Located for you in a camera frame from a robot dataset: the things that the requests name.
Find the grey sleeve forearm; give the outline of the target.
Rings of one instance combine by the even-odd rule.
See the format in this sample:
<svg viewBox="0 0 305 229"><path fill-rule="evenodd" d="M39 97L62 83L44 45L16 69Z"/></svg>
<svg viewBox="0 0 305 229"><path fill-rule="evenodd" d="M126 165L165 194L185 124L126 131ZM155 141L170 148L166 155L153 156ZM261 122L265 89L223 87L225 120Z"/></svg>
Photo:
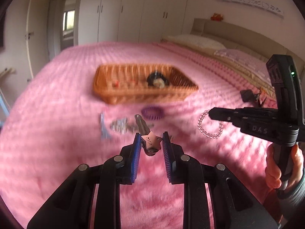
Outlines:
<svg viewBox="0 0 305 229"><path fill-rule="evenodd" d="M283 217L289 221L298 211L301 212L301 207L304 206L304 172L301 180L292 190L279 191L277 195Z"/></svg>

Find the right hand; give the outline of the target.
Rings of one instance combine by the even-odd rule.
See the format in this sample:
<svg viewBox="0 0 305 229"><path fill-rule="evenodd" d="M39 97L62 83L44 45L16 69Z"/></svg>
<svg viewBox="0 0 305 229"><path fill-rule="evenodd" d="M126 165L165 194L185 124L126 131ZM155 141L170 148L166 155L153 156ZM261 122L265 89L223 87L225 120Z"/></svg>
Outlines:
<svg viewBox="0 0 305 229"><path fill-rule="evenodd" d="M303 164L304 157L302 150L299 148L298 144L292 147L291 158L293 161L293 172L292 176L288 180L287 188L285 191L291 191L294 189L297 184L301 181L303 175ZM266 184L268 187L272 189L278 189L281 187L281 171L279 167L275 164L274 161L274 145L271 144L267 148L267 157L266 157L266 168L265 168L265 176L266 176Z"/></svg>

